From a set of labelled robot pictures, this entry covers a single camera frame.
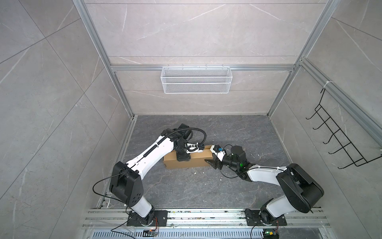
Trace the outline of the brown cardboard box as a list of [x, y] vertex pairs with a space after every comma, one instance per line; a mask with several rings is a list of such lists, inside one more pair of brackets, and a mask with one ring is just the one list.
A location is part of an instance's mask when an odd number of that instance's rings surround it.
[[205, 160], [213, 160], [210, 148], [211, 145], [206, 145], [203, 152], [191, 153], [189, 161], [177, 161], [176, 152], [172, 151], [164, 156], [163, 162], [167, 169], [209, 167], [210, 165]]

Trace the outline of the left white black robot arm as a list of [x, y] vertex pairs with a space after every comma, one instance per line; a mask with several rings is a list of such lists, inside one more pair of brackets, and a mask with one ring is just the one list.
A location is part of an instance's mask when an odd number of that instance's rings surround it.
[[134, 159], [114, 165], [110, 180], [110, 192], [139, 217], [150, 219], [153, 215], [153, 206], [143, 196], [142, 180], [149, 170], [166, 154], [173, 150], [190, 154], [188, 140], [193, 136], [189, 126], [181, 124], [175, 129], [166, 129], [154, 143]]

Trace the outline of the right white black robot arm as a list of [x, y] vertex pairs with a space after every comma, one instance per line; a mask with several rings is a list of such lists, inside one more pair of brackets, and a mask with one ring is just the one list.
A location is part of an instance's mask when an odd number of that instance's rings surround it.
[[263, 223], [271, 223], [286, 213], [299, 211], [308, 213], [324, 196], [323, 188], [298, 164], [270, 167], [252, 164], [247, 160], [241, 146], [233, 146], [228, 154], [219, 145], [211, 147], [212, 159], [206, 159], [212, 168], [222, 170], [224, 166], [236, 176], [249, 182], [265, 182], [280, 186], [283, 195], [269, 200], [260, 210]]

